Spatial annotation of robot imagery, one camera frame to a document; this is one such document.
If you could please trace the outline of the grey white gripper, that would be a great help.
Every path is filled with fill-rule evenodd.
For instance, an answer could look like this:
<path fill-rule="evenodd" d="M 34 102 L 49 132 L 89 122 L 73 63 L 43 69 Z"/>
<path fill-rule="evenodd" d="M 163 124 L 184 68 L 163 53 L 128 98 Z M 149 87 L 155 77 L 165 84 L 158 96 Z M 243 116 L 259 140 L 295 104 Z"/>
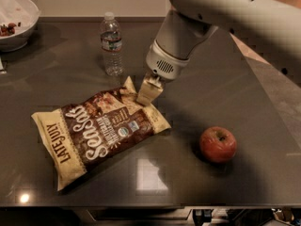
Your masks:
<path fill-rule="evenodd" d="M 215 25 L 187 18 L 171 9 L 150 46 L 146 57 L 150 73 L 145 74 L 136 100 L 150 105 L 163 92 L 164 81 L 179 77 L 194 50 L 216 30 Z"/>

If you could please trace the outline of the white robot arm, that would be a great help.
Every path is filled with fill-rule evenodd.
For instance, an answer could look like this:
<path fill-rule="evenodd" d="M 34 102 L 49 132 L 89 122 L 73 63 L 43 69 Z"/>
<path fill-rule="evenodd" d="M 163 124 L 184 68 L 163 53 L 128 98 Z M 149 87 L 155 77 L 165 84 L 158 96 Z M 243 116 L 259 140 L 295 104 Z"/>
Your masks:
<path fill-rule="evenodd" d="M 146 57 L 137 101 L 150 105 L 179 77 L 197 46 L 222 28 L 253 48 L 295 84 L 301 82 L 301 10 L 276 0 L 169 0 Z"/>

